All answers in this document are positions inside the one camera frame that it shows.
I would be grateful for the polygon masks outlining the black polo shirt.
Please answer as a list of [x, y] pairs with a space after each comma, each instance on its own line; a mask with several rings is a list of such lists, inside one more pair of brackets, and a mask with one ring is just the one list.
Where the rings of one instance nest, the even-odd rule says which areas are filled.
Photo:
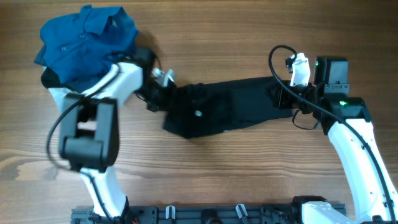
[[163, 129], [185, 139], [243, 129], [292, 116], [269, 98], [272, 77], [249, 78], [178, 87], [169, 104]]

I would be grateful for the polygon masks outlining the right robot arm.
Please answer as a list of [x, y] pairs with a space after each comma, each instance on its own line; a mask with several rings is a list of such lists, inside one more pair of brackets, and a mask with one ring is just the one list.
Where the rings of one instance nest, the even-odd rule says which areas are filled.
[[303, 53], [287, 57], [291, 79], [276, 79], [269, 94], [278, 109], [312, 114], [335, 148], [354, 202], [355, 219], [321, 197], [298, 200], [299, 223], [397, 223], [397, 190], [377, 148], [371, 115], [362, 98], [349, 96], [348, 60], [321, 56], [310, 70]]

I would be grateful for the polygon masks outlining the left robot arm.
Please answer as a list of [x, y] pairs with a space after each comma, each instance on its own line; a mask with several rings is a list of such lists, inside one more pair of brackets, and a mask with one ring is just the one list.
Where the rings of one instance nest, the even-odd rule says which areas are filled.
[[112, 68], [95, 86], [69, 93], [54, 124], [60, 129], [58, 153], [79, 173], [94, 203], [93, 223], [135, 223], [127, 196], [121, 190], [114, 163], [119, 152], [119, 108], [136, 94], [152, 112], [165, 111], [175, 88], [173, 71], [155, 67], [160, 60], [149, 47], [133, 53], [111, 52]]

